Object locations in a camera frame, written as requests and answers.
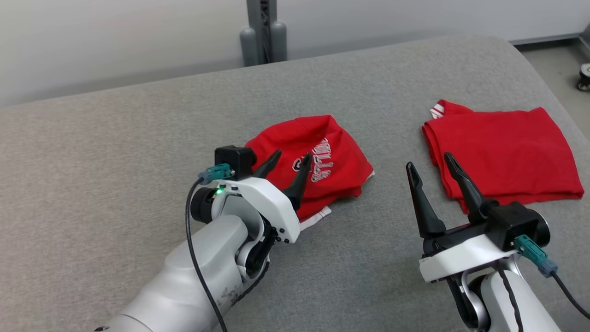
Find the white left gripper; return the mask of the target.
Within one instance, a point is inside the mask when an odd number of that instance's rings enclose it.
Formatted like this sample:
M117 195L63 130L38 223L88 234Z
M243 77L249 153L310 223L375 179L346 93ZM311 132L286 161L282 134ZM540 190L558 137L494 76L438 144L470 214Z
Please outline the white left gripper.
M253 172L253 177L241 181L219 180L218 184L224 187L213 200L213 219L225 215L239 217L255 241L265 238L263 228L267 220L280 239L295 243L301 233L295 210L301 208L312 156L304 156L291 185L282 192L266 179L281 156L282 151L277 149Z

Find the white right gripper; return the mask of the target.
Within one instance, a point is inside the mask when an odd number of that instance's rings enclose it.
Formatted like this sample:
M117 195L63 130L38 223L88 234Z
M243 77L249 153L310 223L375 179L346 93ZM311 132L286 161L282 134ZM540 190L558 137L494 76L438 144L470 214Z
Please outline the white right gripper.
M458 183L463 195L468 220L487 219L481 210L485 201L484 195L453 154L445 153L444 159L451 177ZM422 179L414 164L408 162L405 169L419 235L423 239L424 257L419 260L419 271L425 282L462 273L517 253L514 249L503 251L498 248L485 235L484 223L461 225L445 232L445 224L437 217L426 197L422 189Z

